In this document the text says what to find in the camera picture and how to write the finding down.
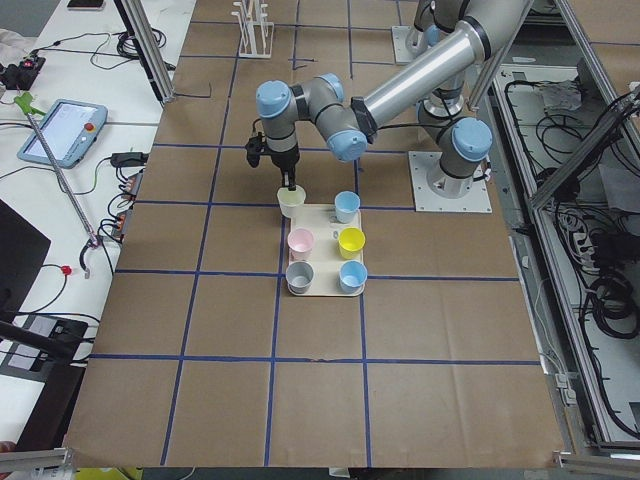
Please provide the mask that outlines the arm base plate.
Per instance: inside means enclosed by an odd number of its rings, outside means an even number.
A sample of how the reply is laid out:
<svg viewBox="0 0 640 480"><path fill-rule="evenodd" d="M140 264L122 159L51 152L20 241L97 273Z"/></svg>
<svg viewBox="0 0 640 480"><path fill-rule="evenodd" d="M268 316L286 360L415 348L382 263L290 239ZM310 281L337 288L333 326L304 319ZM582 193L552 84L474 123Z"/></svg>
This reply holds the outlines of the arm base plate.
<svg viewBox="0 0 640 480"><path fill-rule="evenodd" d="M391 35L397 65L412 62L425 50L424 33L414 26L392 26Z"/></svg>
<svg viewBox="0 0 640 480"><path fill-rule="evenodd" d="M491 214L492 207L481 165L466 179L448 176L440 152L409 151L415 210L419 213Z"/></svg>

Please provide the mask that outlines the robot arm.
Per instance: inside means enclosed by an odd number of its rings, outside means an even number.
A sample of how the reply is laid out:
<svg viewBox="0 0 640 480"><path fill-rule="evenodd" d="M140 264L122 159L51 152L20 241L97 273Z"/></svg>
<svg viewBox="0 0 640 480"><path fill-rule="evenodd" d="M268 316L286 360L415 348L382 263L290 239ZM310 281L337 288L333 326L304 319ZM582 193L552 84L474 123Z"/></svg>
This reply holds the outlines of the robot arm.
<svg viewBox="0 0 640 480"><path fill-rule="evenodd" d="M524 1L422 1L414 27L424 28L432 14L445 36L411 63L363 97L345 106L340 79L324 74L301 84L262 83L256 107L263 126L246 144L252 167L269 156L281 172L281 185L296 187L299 160L296 124L309 121L340 161L359 159L377 131L476 62L487 61L507 45L528 11Z"/></svg>

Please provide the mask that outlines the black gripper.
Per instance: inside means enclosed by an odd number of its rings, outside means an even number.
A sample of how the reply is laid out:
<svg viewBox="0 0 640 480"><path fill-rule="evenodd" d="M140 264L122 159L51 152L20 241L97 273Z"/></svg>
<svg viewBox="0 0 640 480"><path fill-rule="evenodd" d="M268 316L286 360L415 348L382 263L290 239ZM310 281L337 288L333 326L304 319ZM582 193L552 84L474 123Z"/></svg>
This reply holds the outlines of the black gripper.
<svg viewBox="0 0 640 480"><path fill-rule="evenodd" d="M299 161L299 148L294 146L286 151L271 150L270 158L272 163L281 172L281 185L286 186L289 191L296 190L296 165Z"/></svg>

